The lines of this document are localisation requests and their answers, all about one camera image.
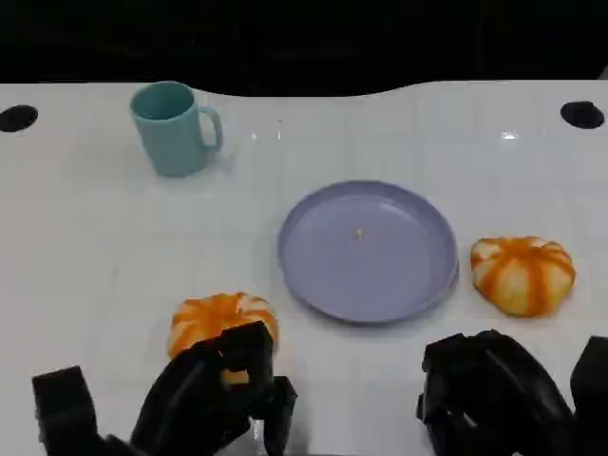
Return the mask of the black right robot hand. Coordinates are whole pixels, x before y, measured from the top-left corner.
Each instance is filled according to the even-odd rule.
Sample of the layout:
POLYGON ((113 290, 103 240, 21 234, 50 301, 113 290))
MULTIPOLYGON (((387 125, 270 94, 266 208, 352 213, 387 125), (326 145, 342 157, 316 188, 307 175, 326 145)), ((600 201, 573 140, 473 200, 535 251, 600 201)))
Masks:
POLYGON ((514 338, 461 333, 426 346, 416 416, 437 455, 571 455, 574 415, 514 338))

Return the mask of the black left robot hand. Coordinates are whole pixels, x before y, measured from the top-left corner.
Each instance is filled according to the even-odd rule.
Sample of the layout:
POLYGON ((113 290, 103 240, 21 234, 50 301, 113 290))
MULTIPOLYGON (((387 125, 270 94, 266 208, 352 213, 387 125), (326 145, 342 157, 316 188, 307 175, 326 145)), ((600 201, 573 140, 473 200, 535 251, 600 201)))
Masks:
POLYGON ((258 321, 180 352, 146 395, 130 445, 145 455, 214 455, 260 420, 267 454, 283 454, 297 394, 274 375, 273 348, 258 321))

